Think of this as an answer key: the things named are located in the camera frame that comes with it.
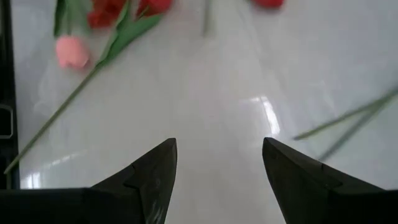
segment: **white tile floor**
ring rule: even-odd
[[[214,1],[208,37],[203,1],[176,0],[105,68],[23,158],[22,187],[91,186],[176,137],[167,223],[283,223],[263,137],[317,158],[355,120],[292,137],[398,85],[398,1],[286,0],[278,13]],[[54,4],[12,1],[20,147],[84,77],[58,68]],[[98,57],[106,34],[86,39]],[[398,189],[397,111],[395,101],[325,162]]]

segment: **white floor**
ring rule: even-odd
[[[176,0],[105,68],[23,158],[21,186],[91,186],[176,137],[167,223],[283,223],[263,137],[318,158],[355,119],[292,137],[398,85],[398,1],[286,0],[279,13],[214,1],[208,37],[203,1]],[[12,0],[20,148],[87,73],[57,65],[54,4]],[[106,38],[86,38],[95,58]],[[325,162],[397,189],[397,112],[395,101]]]

